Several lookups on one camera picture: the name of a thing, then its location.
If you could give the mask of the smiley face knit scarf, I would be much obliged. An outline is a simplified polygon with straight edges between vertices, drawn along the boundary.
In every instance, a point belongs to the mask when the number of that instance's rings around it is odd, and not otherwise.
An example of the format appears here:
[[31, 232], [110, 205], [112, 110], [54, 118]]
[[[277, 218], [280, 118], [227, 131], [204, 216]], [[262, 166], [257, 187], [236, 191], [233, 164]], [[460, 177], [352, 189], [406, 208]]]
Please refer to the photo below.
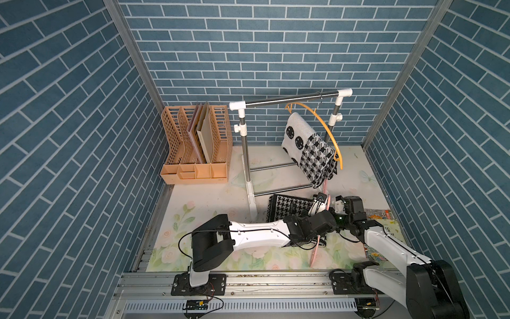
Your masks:
[[288, 118], [282, 148], [313, 188], [321, 187], [337, 173], [335, 150], [298, 113]]

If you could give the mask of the houndstooth black white scarf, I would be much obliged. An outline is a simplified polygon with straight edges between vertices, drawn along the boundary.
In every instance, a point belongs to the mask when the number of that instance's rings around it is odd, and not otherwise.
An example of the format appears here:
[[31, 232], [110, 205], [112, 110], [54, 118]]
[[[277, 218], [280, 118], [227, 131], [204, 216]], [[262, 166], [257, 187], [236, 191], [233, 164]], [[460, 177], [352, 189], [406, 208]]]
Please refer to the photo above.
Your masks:
[[299, 198], [289, 195], [274, 194], [271, 195], [268, 202], [268, 209], [266, 212], [266, 222], [273, 222], [284, 219], [288, 215], [296, 215], [299, 217], [309, 217], [314, 215], [317, 211], [314, 207], [312, 215], [309, 210], [313, 207], [317, 195], [313, 199]]

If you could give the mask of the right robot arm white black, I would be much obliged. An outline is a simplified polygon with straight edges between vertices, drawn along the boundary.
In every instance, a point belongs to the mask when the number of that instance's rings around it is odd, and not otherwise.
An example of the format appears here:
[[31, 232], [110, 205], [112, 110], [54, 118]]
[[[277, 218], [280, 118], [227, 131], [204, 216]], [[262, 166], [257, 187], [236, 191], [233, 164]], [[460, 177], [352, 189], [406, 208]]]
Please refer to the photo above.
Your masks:
[[357, 196], [337, 196], [334, 202], [338, 231], [349, 231], [362, 244], [372, 247], [397, 271], [384, 271], [377, 263], [353, 267], [356, 285], [383, 292], [402, 304], [412, 318], [469, 318], [470, 311], [454, 268], [433, 260], [395, 238], [374, 219], [368, 219]]

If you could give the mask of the pink plastic hanger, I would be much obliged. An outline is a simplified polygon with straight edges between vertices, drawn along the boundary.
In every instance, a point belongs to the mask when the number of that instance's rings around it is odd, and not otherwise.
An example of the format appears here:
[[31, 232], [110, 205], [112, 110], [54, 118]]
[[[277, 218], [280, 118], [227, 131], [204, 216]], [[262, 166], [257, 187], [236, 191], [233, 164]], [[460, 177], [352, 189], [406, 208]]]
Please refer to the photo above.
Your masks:
[[332, 197], [329, 194], [327, 188], [328, 179], [325, 179], [322, 192], [317, 195], [317, 199], [313, 207], [309, 210], [310, 215], [312, 215], [312, 209], [314, 207], [316, 208], [317, 211], [312, 217], [312, 224], [315, 228], [317, 228], [317, 238], [309, 263], [310, 267], [313, 267], [314, 264], [316, 263], [317, 252], [320, 247], [320, 239], [321, 237], [324, 237], [324, 234], [327, 231], [327, 227], [329, 226], [326, 214], [329, 212], [329, 203]]

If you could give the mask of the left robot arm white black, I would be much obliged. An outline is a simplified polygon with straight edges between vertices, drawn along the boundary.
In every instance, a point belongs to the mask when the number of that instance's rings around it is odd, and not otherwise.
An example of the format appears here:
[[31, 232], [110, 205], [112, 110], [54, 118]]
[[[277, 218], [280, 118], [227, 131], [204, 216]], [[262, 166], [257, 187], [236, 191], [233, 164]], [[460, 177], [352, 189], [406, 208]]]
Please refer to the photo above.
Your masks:
[[257, 247], [299, 247], [337, 230], [328, 199], [320, 193], [308, 212], [291, 213], [268, 223], [238, 223], [220, 214], [196, 228], [191, 237], [191, 288], [208, 284], [209, 274], [235, 251]]

